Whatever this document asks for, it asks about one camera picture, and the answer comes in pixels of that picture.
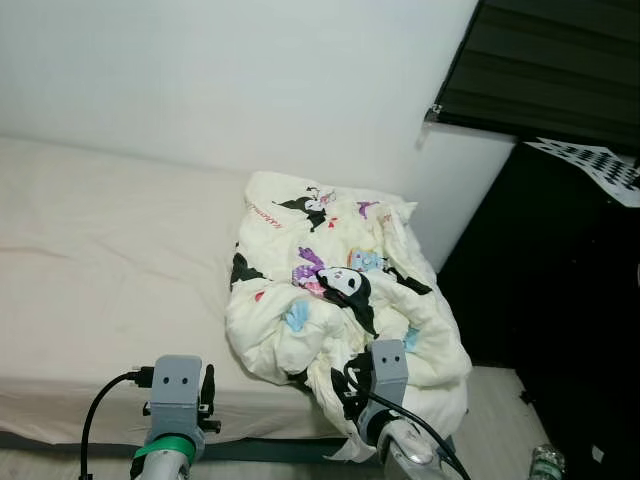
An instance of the black cabinet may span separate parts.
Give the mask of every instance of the black cabinet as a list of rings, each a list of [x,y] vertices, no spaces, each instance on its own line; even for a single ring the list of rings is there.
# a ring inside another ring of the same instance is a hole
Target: black cabinet
[[[519,144],[439,275],[474,363],[516,368],[569,478],[640,478],[639,261],[640,209]]]

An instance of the cartoon print blanket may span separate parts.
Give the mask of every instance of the cartoon print blanket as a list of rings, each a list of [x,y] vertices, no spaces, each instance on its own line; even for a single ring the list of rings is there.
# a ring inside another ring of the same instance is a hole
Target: cartoon print blanket
[[[467,409],[469,358],[431,266],[408,228],[415,204],[270,172],[247,186],[231,275],[227,332],[247,369],[302,382],[345,436],[332,458],[375,450],[344,419],[331,382],[374,337],[404,341],[404,406],[443,436]]]

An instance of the white bed sheet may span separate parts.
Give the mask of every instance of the white bed sheet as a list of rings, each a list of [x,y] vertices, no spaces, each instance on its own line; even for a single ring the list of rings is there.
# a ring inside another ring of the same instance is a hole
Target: white bed sheet
[[[216,367],[209,442],[337,436],[310,395],[245,373],[225,338],[247,178],[0,138],[0,430],[78,443],[106,382],[185,353]],[[142,444],[149,392],[113,390],[91,440]]]

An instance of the floor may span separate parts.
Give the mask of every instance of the floor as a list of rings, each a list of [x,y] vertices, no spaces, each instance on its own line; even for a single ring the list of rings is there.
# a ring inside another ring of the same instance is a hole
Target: floor
[[[547,440],[532,407],[518,396],[513,370],[476,367],[469,379],[469,414],[454,441],[473,480],[526,480],[531,450]],[[90,459],[95,480],[129,478],[127,459]],[[0,450],[0,480],[78,478],[76,456]],[[458,477],[451,473],[451,479]],[[373,467],[259,462],[203,462],[192,480],[383,480]]]

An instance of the plastic bottle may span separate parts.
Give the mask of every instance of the plastic bottle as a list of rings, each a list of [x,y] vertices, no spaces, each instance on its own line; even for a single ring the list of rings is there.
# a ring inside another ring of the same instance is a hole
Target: plastic bottle
[[[533,449],[529,480],[562,480],[565,473],[564,455],[552,445]]]

